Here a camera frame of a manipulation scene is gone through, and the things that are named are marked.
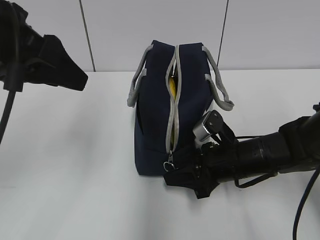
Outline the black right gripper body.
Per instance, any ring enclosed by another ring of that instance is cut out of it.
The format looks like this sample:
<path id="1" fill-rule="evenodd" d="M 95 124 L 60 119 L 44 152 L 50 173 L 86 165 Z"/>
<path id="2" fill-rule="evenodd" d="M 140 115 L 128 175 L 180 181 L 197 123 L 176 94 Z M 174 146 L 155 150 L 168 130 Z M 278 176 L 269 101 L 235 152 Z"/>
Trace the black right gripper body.
<path id="1" fill-rule="evenodd" d="M 194 193 L 198 199 L 208 198 L 224 182 L 240 179 L 239 142 L 233 144 L 205 143 L 195 163 Z"/>

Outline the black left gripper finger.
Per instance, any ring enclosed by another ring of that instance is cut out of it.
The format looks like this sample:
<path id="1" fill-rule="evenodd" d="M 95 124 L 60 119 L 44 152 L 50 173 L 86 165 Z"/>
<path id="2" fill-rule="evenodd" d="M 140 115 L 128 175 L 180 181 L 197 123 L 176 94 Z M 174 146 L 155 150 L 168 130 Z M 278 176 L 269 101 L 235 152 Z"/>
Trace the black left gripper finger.
<path id="1" fill-rule="evenodd" d="M 83 91 L 88 75 L 72 60 L 55 35 L 44 35 L 27 57 L 27 82 Z"/>

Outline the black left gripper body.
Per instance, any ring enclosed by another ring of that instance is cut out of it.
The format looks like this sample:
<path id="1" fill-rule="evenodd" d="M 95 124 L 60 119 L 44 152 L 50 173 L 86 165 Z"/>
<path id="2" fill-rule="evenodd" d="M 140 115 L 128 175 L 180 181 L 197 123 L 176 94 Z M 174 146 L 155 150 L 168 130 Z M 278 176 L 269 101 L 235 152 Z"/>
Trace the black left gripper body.
<path id="1" fill-rule="evenodd" d="M 42 37 L 27 24 L 29 13 L 15 2 L 0 2 L 0 80 L 10 92 L 21 92 L 26 80 L 27 58 Z"/>

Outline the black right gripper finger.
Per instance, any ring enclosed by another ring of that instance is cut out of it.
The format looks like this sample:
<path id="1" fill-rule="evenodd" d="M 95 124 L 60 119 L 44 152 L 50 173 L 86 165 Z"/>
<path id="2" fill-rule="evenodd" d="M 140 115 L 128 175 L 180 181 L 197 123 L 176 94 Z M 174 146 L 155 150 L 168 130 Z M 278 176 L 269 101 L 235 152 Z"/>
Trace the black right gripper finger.
<path id="1" fill-rule="evenodd" d="M 202 166 L 202 152 L 196 147 L 185 147 L 173 153 L 171 170 L 196 169 Z"/>
<path id="2" fill-rule="evenodd" d="M 183 187 L 199 191 L 198 175 L 192 167 L 179 168 L 169 171 L 163 176 L 167 186 Z"/>

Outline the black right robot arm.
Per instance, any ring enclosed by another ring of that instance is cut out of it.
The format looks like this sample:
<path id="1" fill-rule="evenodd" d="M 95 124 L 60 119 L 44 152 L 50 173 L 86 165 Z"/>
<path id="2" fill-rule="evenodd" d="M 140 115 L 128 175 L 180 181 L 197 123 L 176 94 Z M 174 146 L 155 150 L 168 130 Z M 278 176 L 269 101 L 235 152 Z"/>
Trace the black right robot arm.
<path id="1" fill-rule="evenodd" d="M 216 111 L 206 113 L 193 129 L 201 146 L 182 166 L 164 175 L 168 186 L 194 190 L 207 198 L 221 183 L 248 188 L 292 172 L 307 172 L 320 165 L 320 113 L 282 125 L 277 132 L 239 141 Z"/>

